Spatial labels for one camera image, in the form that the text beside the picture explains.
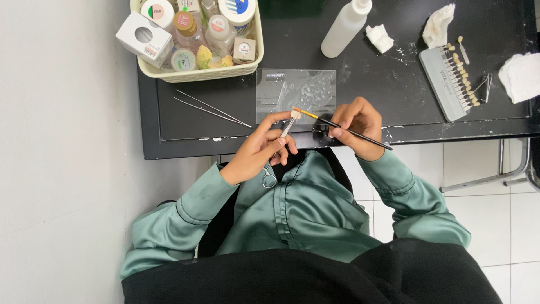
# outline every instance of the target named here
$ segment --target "hand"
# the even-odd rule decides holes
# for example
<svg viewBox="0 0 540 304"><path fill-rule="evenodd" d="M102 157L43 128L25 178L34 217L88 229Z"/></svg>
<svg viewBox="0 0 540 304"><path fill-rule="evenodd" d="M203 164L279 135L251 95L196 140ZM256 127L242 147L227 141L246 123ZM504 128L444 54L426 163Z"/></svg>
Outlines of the hand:
<svg viewBox="0 0 540 304"><path fill-rule="evenodd" d="M364 97L355 98L351 104L340 105L332 117L332 122L339 124L341 128L330 127L328 136L335 137L350 147L359 158L376 161L384 154L383 147L358 138L347 131L350 128L372 140L381 142L381 114Z"/></svg>
<svg viewBox="0 0 540 304"><path fill-rule="evenodd" d="M280 162L283 165L287 164L289 152L285 144L289 146L292 154L298 153L294 139L288 134L285 138L280 137L282 130L269 131L269 129L274 122L290 117L291 112L268 114L257 130L244 141L233 159L220 171L223 179L232 185L250 180L262 171L274 154L275 157L270 160L271 166Z"/></svg>

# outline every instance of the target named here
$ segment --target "cream basket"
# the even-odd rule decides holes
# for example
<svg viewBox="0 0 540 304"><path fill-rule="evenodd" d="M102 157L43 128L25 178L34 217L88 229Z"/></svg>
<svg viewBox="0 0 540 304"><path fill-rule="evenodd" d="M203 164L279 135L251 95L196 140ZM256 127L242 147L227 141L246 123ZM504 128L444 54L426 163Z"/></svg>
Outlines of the cream basket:
<svg viewBox="0 0 540 304"><path fill-rule="evenodd" d="M131 0L131 11L140 12L140 9L143 7L143 2L144 1L142 0ZM217 69L164 73L146 61L137 58L139 68L148 77L161 78L164 81L171 83L219 79L251 74L257 70L257 66L259 65L259 62L261 62L262 56L265 53L264 44L262 43L261 16L259 14L258 4L255 8L255 16L253 16L251 22L251 26L253 26L252 33L254 35L254 39L257 41L256 60L253 63L233 65L232 67Z"/></svg>

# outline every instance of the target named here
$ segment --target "white wall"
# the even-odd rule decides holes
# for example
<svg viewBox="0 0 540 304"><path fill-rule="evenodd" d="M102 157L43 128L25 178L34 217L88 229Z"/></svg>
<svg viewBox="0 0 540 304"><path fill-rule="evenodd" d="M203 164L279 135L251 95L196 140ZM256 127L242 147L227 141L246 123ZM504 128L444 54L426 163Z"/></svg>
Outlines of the white wall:
<svg viewBox="0 0 540 304"><path fill-rule="evenodd" d="M136 60L114 37L128 1L17 6L0 18L0 301L121 303L131 221L210 158L143 160Z"/></svg>

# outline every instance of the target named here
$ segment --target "white squeeze bottle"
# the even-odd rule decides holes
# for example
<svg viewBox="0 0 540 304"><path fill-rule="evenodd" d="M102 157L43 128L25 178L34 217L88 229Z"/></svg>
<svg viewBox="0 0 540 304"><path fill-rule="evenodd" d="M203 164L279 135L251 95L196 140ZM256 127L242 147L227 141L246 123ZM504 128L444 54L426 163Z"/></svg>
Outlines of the white squeeze bottle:
<svg viewBox="0 0 540 304"><path fill-rule="evenodd" d="M321 50L326 57L334 58L341 54L364 27L371 7L371 0L352 0L341 9L322 41Z"/></svg>

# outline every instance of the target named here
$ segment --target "crumpled tissue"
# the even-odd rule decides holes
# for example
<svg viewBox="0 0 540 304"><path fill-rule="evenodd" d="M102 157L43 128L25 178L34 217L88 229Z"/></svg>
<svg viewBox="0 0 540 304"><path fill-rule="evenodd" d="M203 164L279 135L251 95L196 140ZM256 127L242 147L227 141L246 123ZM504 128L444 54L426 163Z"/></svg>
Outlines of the crumpled tissue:
<svg viewBox="0 0 540 304"><path fill-rule="evenodd" d="M422 37L430 49L447 44L448 24L454 19L455 4L448 4L429 17Z"/></svg>
<svg viewBox="0 0 540 304"><path fill-rule="evenodd" d="M513 103L540 95L540 53L513 55L499 70L499 79Z"/></svg>
<svg viewBox="0 0 540 304"><path fill-rule="evenodd" d="M377 25L374 28L368 25L366 27L366 36L368 36L369 41L373 43L381 54L388 51L394 45L394 40L388 37L386 29L384 29L384 24Z"/></svg>

